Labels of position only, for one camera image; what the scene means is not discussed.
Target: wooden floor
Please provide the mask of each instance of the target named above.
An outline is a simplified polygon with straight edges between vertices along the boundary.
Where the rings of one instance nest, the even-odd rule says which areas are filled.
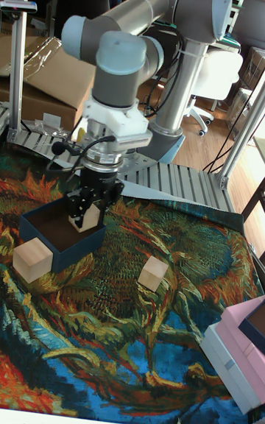
[[[150,82],[148,82],[140,87],[138,93],[140,101],[149,93],[150,85]],[[159,90],[154,92],[152,97],[153,104],[156,103],[158,97]],[[202,107],[207,107],[208,103],[206,101],[199,102],[197,100],[197,104],[199,105],[200,103]],[[200,170],[204,169],[215,158],[228,134],[228,129],[225,121],[225,111],[215,110],[213,115],[215,119],[209,126],[208,133],[203,137],[198,134],[198,123],[192,117],[184,117],[182,128],[185,141],[173,163]],[[233,139],[230,139],[223,151],[229,149],[232,145]],[[224,156],[218,160],[214,167],[217,168],[224,163],[226,157]],[[264,175],[265,164],[257,148],[247,145],[231,174],[228,185],[228,192],[237,213],[243,211]],[[244,227],[248,242],[254,246],[256,255],[260,257],[265,250],[265,214],[259,204],[250,214]]]

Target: wooden cube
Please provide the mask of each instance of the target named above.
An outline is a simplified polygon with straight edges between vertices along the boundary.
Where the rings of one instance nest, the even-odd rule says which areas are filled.
[[[151,255],[140,273],[138,282],[141,285],[144,285],[147,289],[156,292],[164,275],[166,274],[167,269],[167,264],[159,261]]]
[[[38,238],[31,239],[13,251],[13,267],[27,283],[52,270],[53,253]]]
[[[76,228],[78,233],[83,233],[83,231],[90,230],[92,227],[98,225],[99,215],[99,209],[92,203],[91,207],[85,212],[82,227],[76,225],[74,218],[69,217],[68,220]]]

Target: box lid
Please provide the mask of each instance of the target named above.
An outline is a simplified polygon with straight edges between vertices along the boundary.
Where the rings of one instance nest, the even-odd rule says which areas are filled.
[[[88,97],[95,70],[95,66],[66,54],[60,40],[50,38],[26,62],[24,81],[78,108]]]

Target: office chair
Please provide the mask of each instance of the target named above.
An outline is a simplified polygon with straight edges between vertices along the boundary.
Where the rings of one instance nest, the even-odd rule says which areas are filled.
[[[110,0],[58,0],[54,36],[61,39],[63,25],[72,15],[92,19],[109,9]]]
[[[212,100],[224,100],[229,94],[229,90],[234,82],[239,80],[239,69],[243,63],[240,54],[225,51],[222,49],[209,49],[199,72],[199,76],[185,116],[193,116],[201,126],[199,135],[203,136],[207,131],[207,125],[213,120],[213,116],[197,107],[196,98],[198,96]]]
[[[231,35],[247,57],[251,46],[265,49],[265,1],[244,0]]]

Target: cable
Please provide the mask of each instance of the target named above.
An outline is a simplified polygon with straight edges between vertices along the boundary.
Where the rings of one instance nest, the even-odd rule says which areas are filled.
[[[73,130],[68,134],[68,136],[66,138],[66,141],[69,141],[69,139],[71,139],[71,136],[73,135],[74,131],[77,129],[77,127],[80,124],[81,120],[82,120],[82,115],[80,116],[78,122],[74,125]]]
[[[146,102],[146,105],[147,106],[149,106],[149,107],[151,107],[151,105],[150,105],[150,99],[151,99],[151,96],[152,96],[152,92],[154,91],[154,89],[155,89],[155,87],[156,87],[156,85],[160,82],[160,79],[162,78],[162,76],[166,73],[166,72],[168,72],[170,69],[171,69],[171,67],[179,60],[179,58],[180,58],[180,53],[181,53],[181,51],[184,49],[184,40],[183,40],[183,36],[176,30],[176,29],[174,29],[174,33],[175,33],[175,35],[177,36],[177,38],[178,38],[178,40],[179,40],[179,42],[180,42],[180,48],[178,49],[178,52],[177,52],[177,54],[176,54],[176,56],[175,57],[173,57],[173,59],[172,59],[172,61],[170,62],[170,64],[167,66],[167,68],[166,69],[164,69],[159,75],[158,75],[158,77],[157,77],[157,79],[155,80],[155,82],[153,83],[153,85],[152,85],[152,87],[151,87],[151,90],[150,90],[150,92],[149,92],[149,95],[148,95],[148,97],[147,97],[147,102]]]
[[[215,171],[218,171],[218,169],[220,169],[221,167],[223,167],[224,164],[221,164],[221,166],[216,167],[216,169],[212,169],[210,174],[212,174]]]
[[[29,127],[27,126],[27,124],[26,124],[26,123],[24,123],[24,121],[23,121],[23,120],[21,120],[21,124],[22,124],[22,126],[24,126],[24,128],[26,128],[26,131],[28,131],[28,132],[29,132],[29,134],[31,135],[31,134],[32,134],[32,131],[29,129]]]
[[[232,146],[224,152],[224,154],[221,154],[219,157],[216,158],[216,160],[221,159],[223,156],[225,156],[230,150],[232,149]],[[208,168],[211,165],[211,162],[209,164],[207,164],[207,166],[205,166],[205,168],[203,169],[205,171],[206,168]]]
[[[83,155],[92,147],[92,146],[95,146],[96,144],[99,144],[99,143],[107,143],[107,142],[111,142],[111,141],[115,141],[116,140],[116,138],[115,138],[115,136],[113,136],[113,135],[110,135],[110,136],[104,136],[103,138],[99,138],[99,139],[97,139],[96,141],[93,141],[92,143],[89,143],[83,150],[82,150],[82,152],[79,154],[79,156],[78,156],[78,158],[77,158],[77,160],[76,160],[76,162],[74,163],[74,165],[73,165],[73,167],[71,168],[71,173],[70,173],[70,175],[69,175],[69,177],[68,177],[68,179],[67,179],[67,181],[66,182],[69,182],[70,181],[70,179],[72,178],[72,176],[74,175],[74,173],[75,173],[75,171],[77,170],[77,166],[78,166],[78,164],[79,164],[79,162],[80,162],[80,159],[83,157]]]
[[[76,162],[74,163],[74,165],[72,167],[62,167],[61,169],[51,169],[52,164],[56,161],[58,155],[55,155],[52,160],[49,162],[48,166],[46,167],[46,171],[47,172],[53,172],[54,174],[61,174],[62,172],[70,172],[69,177],[67,179],[66,182],[69,182],[72,175],[74,175],[76,170],[82,169],[83,166],[78,166],[80,159],[82,158],[82,156],[92,147],[95,146],[95,144],[98,143],[104,143],[104,142],[108,142],[108,141],[115,141],[116,138],[115,136],[104,136],[103,138],[97,139],[96,141],[93,141],[92,143],[89,143],[86,148],[84,148],[82,150],[82,152],[79,154]]]
[[[238,114],[238,116],[237,116],[237,118],[236,118],[236,121],[233,123],[233,126],[231,127],[231,129],[230,129],[230,131],[229,131],[229,133],[228,133],[228,135],[227,135],[227,137],[226,137],[226,139],[225,139],[225,142],[222,144],[222,147],[221,147],[221,149],[219,150],[219,152],[218,152],[218,154],[217,154],[217,156],[215,157],[215,159],[212,161],[212,162],[210,162],[204,169],[203,169],[203,171],[207,168],[207,167],[209,167],[209,166],[211,166],[210,168],[209,168],[209,170],[208,170],[208,174],[210,174],[211,173],[211,169],[213,168],[213,166],[214,166],[214,164],[215,164],[215,162],[218,160],[218,159],[220,159],[222,156],[220,156],[220,154],[221,154],[221,152],[222,152],[222,150],[224,149],[224,147],[225,147],[225,144],[227,143],[227,141],[228,141],[228,139],[229,139],[229,137],[230,137],[230,134],[232,133],[232,131],[233,131],[233,129],[234,129],[234,127],[235,127],[235,125],[237,124],[237,122],[238,122],[238,120],[239,120],[239,118],[241,117],[241,114],[244,112],[244,109],[246,108],[246,106],[248,105],[248,103],[249,103],[249,101],[250,101],[250,98],[251,98],[251,94],[249,95],[249,97],[247,98],[247,100],[246,100],[246,102],[244,103],[244,105],[243,105],[243,108],[241,109],[241,112],[240,112],[240,114]]]
[[[170,87],[170,89],[169,89],[169,92],[167,93],[167,95],[166,95],[166,98],[165,98],[165,100],[163,100],[162,101],[162,103],[161,103],[161,105],[158,107],[158,111],[165,105],[165,103],[166,103],[166,101],[168,100],[168,98],[170,97],[170,95],[171,95],[171,92],[172,92],[172,90],[173,90],[173,88],[174,88],[174,85],[175,85],[175,83],[176,83],[176,81],[177,81],[177,78],[179,77],[179,73],[180,73],[180,68],[181,68],[181,65],[182,65],[182,61],[183,61],[183,56],[184,56],[184,54],[181,54],[180,55],[180,58],[179,58],[179,64],[178,64],[178,67],[177,67],[177,70],[176,70],[176,75],[175,75],[175,78],[174,78],[174,81],[173,81],[173,83],[172,83],[172,86]]]

